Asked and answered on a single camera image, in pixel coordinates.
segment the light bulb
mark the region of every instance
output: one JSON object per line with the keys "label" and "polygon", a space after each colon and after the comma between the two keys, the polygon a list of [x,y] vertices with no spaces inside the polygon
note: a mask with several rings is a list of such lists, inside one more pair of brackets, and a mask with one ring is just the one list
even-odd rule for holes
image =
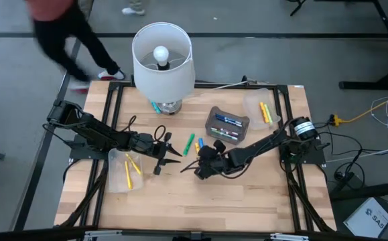
{"label": "light bulb", "polygon": [[158,46],[153,50],[153,57],[160,66],[166,66],[168,60],[168,50],[164,46]]}

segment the green marker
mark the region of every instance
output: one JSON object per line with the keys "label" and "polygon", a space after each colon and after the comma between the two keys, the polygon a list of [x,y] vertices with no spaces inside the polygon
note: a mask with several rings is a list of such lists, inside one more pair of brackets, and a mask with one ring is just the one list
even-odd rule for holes
{"label": "green marker", "polygon": [[263,106],[265,107],[265,112],[267,113],[269,123],[271,124],[273,120],[271,119],[271,115],[269,114],[268,106],[267,104],[264,104]]}
{"label": "green marker", "polygon": [[189,137],[188,144],[186,144],[185,151],[183,152],[183,155],[186,156],[188,154],[189,148],[191,147],[192,141],[194,140],[195,134],[192,133]]}

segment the person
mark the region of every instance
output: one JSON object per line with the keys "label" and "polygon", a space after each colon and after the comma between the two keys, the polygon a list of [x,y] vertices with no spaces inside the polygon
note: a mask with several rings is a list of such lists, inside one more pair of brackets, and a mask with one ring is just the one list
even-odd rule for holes
{"label": "person", "polygon": [[87,89],[90,76],[79,68],[64,47],[69,35],[77,37],[90,52],[95,63],[105,70],[99,74],[101,80],[123,80],[124,73],[98,37],[92,32],[76,0],[26,0],[33,19],[34,33],[39,46],[51,60],[55,61],[75,77],[69,88]]}
{"label": "person", "polygon": [[145,15],[145,10],[141,6],[141,0],[130,0],[129,7],[122,9],[123,15]]}

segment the lamp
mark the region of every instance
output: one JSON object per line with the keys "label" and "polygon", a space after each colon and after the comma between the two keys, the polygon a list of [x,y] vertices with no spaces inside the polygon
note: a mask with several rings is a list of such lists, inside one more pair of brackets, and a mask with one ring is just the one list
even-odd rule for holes
{"label": "lamp", "polygon": [[176,114],[195,84],[188,34],[172,23],[152,23],[137,32],[132,50],[137,89],[164,114]]}

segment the white lampshade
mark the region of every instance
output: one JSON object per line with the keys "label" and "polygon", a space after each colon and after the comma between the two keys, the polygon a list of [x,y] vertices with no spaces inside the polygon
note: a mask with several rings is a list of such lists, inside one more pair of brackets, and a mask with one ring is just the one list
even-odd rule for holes
{"label": "white lampshade", "polygon": [[[153,54],[156,47],[163,46],[170,52],[182,55],[183,64],[169,70],[154,70],[142,63]],[[150,101],[171,103],[183,99],[194,89],[195,69],[192,44],[188,34],[172,23],[152,23],[140,29],[133,40],[133,66],[135,86]]]}

